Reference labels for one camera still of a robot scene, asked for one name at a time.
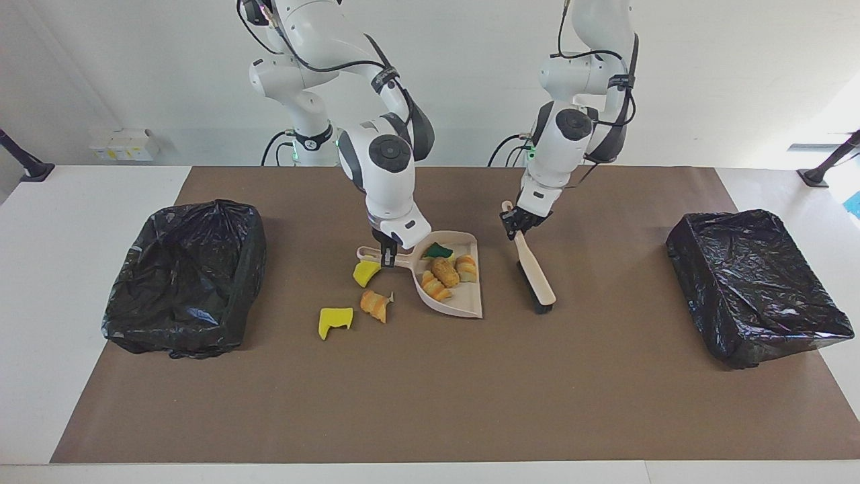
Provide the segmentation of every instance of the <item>food scrap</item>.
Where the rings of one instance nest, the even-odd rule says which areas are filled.
[[[460,283],[460,275],[446,258],[433,259],[430,263],[430,271],[449,289]]]
[[[478,268],[472,256],[466,254],[458,257],[455,267],[460,275],[460,282],[477,282]]]
[[[347,329],[353,326],[353,309],[324,307],[320,310],[320,325],[319,333],[322,341],[329,335],[329,329],[346,326]]]
[[[355,279],[355,282],[357,282],[359,286],[366,288],[367,283],[369,283],[371,278],[374,277],[381,269],[382,265],[380,265],[379,262],[363,260],[355,266],[355,270],[353,270],[353,279]]]
[[[368,289],[361,295],[360,305],[362,311],[385,323],[385,308],[389,302],[394,302],[394,293],[391,293],[391,297],[385,297]]]
[[[433,275],[429,270],[425,270],[421,275],[421,288],[424,289],[430,297],[436,301],[442,302],[450,297],[453,297],[451,291],[445,288],[445,285]]]

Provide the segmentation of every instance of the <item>power outlet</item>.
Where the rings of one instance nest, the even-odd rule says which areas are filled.
[[[152,161],[160,152],[148,129],[123,129],[93,138],[89,149],[101,161]]]

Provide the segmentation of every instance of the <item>bread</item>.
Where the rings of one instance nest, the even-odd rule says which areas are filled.
[[[370,314],[377,320],[385,322],[385,308],[391,302],[390,298],[378,295],[368,289],[361,295],[361,310]]]
[[[446,258],[435,258],[430,263],[430,271],[447,288],[453,288],[460,283],[460,275]]]
[[[453,296],[451,291],[446,289],[442,282],[429,270],[425,270],[424,274],[421,275],[421,288],[436,301],[442,302]]]
[[[469,254],[457,258],[454,264],[457,273],[460,276],[460,282],[477,282],[478,268],[475,264],[475,259]]]

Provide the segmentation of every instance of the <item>black trash bag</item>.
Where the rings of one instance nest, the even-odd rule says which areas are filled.
[[[242,344],[265,266],[256,208],[216,200],[159,210],[126,255],[101,334],[131,353],[231,351]]]
[[[776,215],[687,214],[666,241],[693,323],[733,369],[854,338]]]

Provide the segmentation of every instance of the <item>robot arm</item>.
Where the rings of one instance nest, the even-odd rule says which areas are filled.
[[[383,266],[393,266],[399,245],[409,249],[431,230],[413,191],[415,161],[430,153],[433,126],[376,42],[347,21],[335,0],[253,1],[274,32],[269,40],[292,59],[282,66],[258,61],[251,67],[252,83],[290,109],[301,149],[326,151],[336,145],[347,177],[366,194]],[[304,89],[328,82],[338,71],[367,78],[389,112],[345,128],[334,142],[322,100]]]
[[[552,214],[582,159],[611,163],[624,146],[638,55],[630,1],[575,0],[574,30],[592,51],[562,53],[559,41],[559,53],[541,66],[541,85],[552,101],[538,113],[531,135],[534,158],[523,175],[516,207],[501,214],[511,240],[517,231],[525,233]],[[567,0],[565,18],[569,4]],[[580,105],[581,94],[606,96],[605,109]]]

